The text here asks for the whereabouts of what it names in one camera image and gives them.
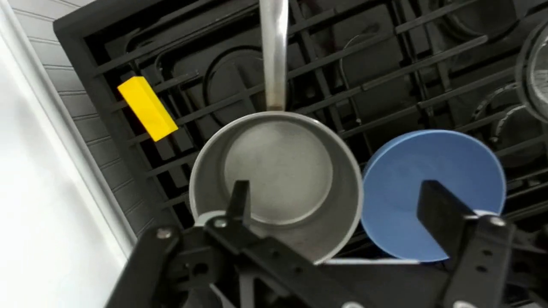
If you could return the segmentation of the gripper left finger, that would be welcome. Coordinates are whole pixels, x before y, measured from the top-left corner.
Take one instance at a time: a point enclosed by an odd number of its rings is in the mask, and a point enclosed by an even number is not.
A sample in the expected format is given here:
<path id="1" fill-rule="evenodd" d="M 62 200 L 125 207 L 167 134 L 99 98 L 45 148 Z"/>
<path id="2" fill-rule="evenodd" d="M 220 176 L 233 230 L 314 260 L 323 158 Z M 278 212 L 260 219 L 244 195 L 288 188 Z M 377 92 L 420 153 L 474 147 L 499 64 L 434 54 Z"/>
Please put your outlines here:
<path id="1" fill-rule="evenodd" d="M 246 225 L 250 183 L 233 186 L 226 213 L 182 231 L 143 232 L 104 308 L 182 308 L 217 287 L 239 308 L 364 308 L 364 300 L 279 240 Z"/>

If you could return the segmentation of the black stove burner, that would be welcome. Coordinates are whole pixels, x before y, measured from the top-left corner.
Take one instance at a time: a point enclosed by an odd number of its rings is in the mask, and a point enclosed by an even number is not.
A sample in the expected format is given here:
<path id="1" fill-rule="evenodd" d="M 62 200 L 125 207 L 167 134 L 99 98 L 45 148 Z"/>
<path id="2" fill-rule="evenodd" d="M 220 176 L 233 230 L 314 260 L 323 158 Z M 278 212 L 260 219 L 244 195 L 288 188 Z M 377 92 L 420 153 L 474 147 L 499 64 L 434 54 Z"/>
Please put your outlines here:
<path id="1" fill-rule="evenodd" d="M 203 100 L 206 107 L 231 96 L 238 96 L 264 83 L 262 49 L 253 45 L 240 45 L 223 51 L 214 58 L 206 70 L 203 81 Z M 244 115 L 266 111 L 263 90 L 244 94 L 235 103 L 211 114 L 213 121 L 224 126 Z"/>
<path id="2" fill-rule="evenodd" d="M 476 0 L 443 21 L 459 39 L 487 36 L 495 41 L 513 30 L 518 23 L 513 0 Z"/>
<path id="3" fill-rule="evenodd" d="M 512 82 L 486 94 L 471 115 L 470 121 L 479 121 L 496 113 L 503 114 L 501 119 L 474 129 L 493 151 L 510 148 L 542 134 L 540 121 L 528 112 L 519 99 L 517 88 L 517 83 Z M 541 163 L 544 151 L 544 146 L 538 143 L 504 154 L 500 161 L 505 169 L 529 169 Z"/>

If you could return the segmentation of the yellow block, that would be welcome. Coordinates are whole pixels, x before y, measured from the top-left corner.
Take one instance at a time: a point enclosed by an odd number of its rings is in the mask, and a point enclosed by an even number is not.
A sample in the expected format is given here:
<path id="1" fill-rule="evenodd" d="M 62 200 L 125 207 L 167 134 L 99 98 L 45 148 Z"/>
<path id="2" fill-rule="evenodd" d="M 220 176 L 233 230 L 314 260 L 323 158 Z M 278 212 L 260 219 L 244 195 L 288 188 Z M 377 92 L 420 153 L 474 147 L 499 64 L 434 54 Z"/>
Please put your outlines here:
<path id="1" fill-rule="evenodd" d="M 154 142 L 179 129 L 145 77 L 133 76 L 117 89 Z"/>

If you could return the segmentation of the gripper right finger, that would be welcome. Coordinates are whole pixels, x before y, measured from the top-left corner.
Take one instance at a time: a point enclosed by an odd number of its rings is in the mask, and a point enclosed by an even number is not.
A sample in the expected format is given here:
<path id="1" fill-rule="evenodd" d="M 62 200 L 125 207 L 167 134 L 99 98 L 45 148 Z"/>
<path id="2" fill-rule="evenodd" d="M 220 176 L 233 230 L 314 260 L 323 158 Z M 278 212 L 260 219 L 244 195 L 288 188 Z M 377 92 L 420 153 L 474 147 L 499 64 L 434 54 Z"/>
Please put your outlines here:
<path id="1" fill-rule="evenodd" d="M 507 285 L 548 308 L 548 246 L 519 240 L 497 215 L 476 215 L 436 180 L 422 182 L 417 218 L 453 263 L 437 308 L 502 308 Z"/>

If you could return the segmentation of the glass pot lid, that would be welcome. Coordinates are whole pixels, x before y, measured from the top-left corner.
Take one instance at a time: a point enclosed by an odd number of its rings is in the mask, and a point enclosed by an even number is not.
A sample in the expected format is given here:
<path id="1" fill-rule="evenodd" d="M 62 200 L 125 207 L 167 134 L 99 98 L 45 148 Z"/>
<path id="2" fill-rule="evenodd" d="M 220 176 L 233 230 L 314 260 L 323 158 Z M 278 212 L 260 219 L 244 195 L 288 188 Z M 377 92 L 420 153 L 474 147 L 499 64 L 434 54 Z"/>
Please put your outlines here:
<path id="1" fill-rule="evenodd" d="M 524 41 L 515 65 L 515 82 L 527 111 L 548 124 L 548 18 Z"/>

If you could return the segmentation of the black gas stove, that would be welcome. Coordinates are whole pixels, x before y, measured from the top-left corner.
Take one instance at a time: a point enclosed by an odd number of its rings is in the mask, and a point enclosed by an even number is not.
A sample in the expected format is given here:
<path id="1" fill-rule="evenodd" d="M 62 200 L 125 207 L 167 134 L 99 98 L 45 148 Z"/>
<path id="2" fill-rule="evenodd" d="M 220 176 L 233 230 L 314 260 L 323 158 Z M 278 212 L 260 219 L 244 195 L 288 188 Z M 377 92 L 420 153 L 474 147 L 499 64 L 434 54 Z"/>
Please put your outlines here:
<path id="1" fill-rule="evenodd" d="M 288 0 L 289 105 L 334 130 L 360 167 L 390 139 L 420 129 L 474 129 L 470 121 L 488 93 L 514 82 L 529 33 L 548 18 L 548 0 L 513 0 L 518 23 L 507 35 L 459 39 L 443 18 L 476 0 Z M 159 224 L 190 228 L 191 168 L 221 129 L 203 81 L 214 58 L 231 47 L 260 47 L 259 0 L 96 0 L 53 22 L 54 34 L 98 111 L 130 174 L 115 185 L 137 189 L 120 201 L 133 232 Z M 154 142 L 117 86 L 143 76 L 178 130 Z M 540 164 L 504 169 L 504 216 L 519 228 L 548 227 L 548 124 L 539 137 L 495 151 L 500 158 L 534 144 Z"/>

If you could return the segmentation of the blue round plate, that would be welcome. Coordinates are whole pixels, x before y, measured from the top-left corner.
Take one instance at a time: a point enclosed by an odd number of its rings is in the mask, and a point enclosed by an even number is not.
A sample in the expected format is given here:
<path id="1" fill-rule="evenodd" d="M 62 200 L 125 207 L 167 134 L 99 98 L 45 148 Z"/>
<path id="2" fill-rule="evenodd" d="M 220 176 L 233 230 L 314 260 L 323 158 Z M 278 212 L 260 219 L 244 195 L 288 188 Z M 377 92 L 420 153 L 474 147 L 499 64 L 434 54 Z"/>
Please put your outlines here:
<path id="1" fill-rule="evenodd" d="M 501 214 L 506 177 L 483 142 L 450 130 L 418 130 L 384 144 L 366 164 L 360 218 L 368 237 L 399 259 L 437 262 L 447 254 L 417 218 L 420 187 L 437 180 L 469 208 Z"/>

